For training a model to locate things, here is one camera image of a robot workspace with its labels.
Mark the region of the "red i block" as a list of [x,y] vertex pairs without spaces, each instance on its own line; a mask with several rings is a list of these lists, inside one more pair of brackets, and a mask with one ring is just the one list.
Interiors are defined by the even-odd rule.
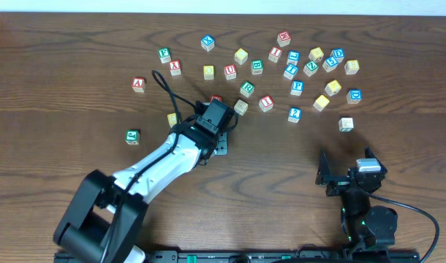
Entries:
[[268,55],[268,60],[277,63],[281,58],[281,55],[282,55],[281,49],[277,47],[272,47]]
[[269,95],[264,96],[259,100],[259,107],[263,112],[271,110],[273,106],[274,106],[274,101]]

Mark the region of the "red U block lower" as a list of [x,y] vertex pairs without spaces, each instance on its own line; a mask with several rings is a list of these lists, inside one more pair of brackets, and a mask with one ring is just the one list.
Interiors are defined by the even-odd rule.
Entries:
[[222,102],[222,97],[221,96],[217,96],[217,95],[212,95],[210,98],[210,102],[212,101],[219,101]]

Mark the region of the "yellow block mid right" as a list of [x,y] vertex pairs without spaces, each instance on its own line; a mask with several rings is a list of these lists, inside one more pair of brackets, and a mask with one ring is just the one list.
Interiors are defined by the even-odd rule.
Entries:
[[334,96],[341,90],[341,85],[338,80],[332,80],[325,86],[325,92],[328,96]]

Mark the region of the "blue d block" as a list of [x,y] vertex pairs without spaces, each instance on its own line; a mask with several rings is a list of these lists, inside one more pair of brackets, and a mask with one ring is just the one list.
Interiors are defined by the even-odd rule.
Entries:
[[360,89],[351,89],[347,93],[348,104],[358,104],[363,98],[362,91]]
[[345,57],[344,50],[342,48],[332,49],[330,57],[334,58],[338,63],[341,63]]

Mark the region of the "yellow block lower left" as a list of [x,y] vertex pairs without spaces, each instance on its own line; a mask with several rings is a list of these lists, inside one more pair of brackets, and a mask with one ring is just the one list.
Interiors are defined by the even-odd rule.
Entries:
[[171,128],[178,123],[178,117],[176,113],[170,113],[167,115],[167,120]]

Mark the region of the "blue 2 block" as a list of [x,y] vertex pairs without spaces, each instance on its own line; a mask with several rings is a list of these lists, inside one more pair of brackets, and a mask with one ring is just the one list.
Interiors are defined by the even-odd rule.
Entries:
[[297,107],[291,107],[288,113],[288,121],[292,123],[298,123],[302,116],[302,109]]

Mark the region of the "blue D block lower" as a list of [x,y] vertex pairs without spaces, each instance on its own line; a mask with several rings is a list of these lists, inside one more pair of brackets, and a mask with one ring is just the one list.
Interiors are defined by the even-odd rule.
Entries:
[[362,91],[360,89],[351,89],[347,93],[348,104],[358,104],[363,98]]

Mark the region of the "green Z block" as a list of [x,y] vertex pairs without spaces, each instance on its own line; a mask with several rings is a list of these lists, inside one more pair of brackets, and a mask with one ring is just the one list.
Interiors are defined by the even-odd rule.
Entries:
[[314,61],[310,61],[310,62],[305,64],[305,66],[303,68],[303,72],[308,77],[311,77],[313,74],[315,74],[317,72],[318,69],[319,69],[318,64],[316,62],[314,62]]

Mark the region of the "green R block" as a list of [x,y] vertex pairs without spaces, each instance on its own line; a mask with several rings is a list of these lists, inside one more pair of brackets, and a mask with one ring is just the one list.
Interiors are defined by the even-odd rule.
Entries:
[[241,85],[240,93],[246,98],[249,98],[254,93],[254,89],[255,89],[254,84],[250,83],[249,81],[246,81]]

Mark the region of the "red A block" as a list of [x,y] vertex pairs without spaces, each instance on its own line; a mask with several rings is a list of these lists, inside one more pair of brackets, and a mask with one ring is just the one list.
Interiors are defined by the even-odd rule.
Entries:
[[146,81],[142,77],[135,77],[132,82],[132,89],[136,93],[144,93],[146,87]]

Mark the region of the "green J block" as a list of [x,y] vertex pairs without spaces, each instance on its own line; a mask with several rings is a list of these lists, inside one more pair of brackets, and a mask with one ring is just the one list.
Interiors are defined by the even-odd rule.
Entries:
[[128,130],[125,135],[125,142],[128,145],[138,145],[140,143],[140,132],[138,130]]

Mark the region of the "red H block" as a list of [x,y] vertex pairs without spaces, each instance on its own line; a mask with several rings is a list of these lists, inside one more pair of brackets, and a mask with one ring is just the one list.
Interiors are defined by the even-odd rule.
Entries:
[[283,31],[277,34],[277,43],[279,47],[287,46],[290,43],[291,39],[292,37],[288,31]]

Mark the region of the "yellow block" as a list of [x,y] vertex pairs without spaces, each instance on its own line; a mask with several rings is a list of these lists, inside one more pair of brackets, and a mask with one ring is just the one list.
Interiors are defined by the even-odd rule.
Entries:
[[247,51],[245,51],[243,48],[239,48],[235,52],[234,59],[235,59],[235,62],[237,62],[240,65],[243,65],[247,61],[248,56],[249,56],[249,54]]
[[324,57],[321,47],[316,47],[309,52],[309,59],[315,63],[320,62]]
[[170,113],[167,115],[167,120],[171,128],[178,123],[178,117],[176,113]]
[[348,60],[344,65],[344,70],[346,75],[354,75],[360,69],[358,60]]
[[318,110],[319,112],[322,112],[330,103],[330,100],[324,96],[320,95],[313,103],[313,107]]
[[214,65],[205,65],[203,67],[204,80],[213,80],[215,76]]

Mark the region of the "blue D block upper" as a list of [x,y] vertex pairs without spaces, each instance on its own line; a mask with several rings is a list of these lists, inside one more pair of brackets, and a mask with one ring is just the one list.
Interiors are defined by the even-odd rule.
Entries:
[[344,50],[342,48],[332,49],[330,57],[334,58],[338,63],[341,63],[345,57]]

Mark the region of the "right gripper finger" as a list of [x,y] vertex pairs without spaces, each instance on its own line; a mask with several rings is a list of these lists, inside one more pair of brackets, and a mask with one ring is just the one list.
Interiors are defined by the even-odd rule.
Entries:
[[318,186],[327,185],[331,181],[332,181],[332,174],[330,172],[328,159],[327,156],[325,155],[325,152],[321,150],[315,184]]
[[381,161],[374,155],[372,149],[370,149],[370,147],[366,147],[365,148],[365,157],[366,159],[370,159],[370,158],[376,158],[379,163],[381,164],[381,173],[386,174],[388,172],[387,168],[381,163]]

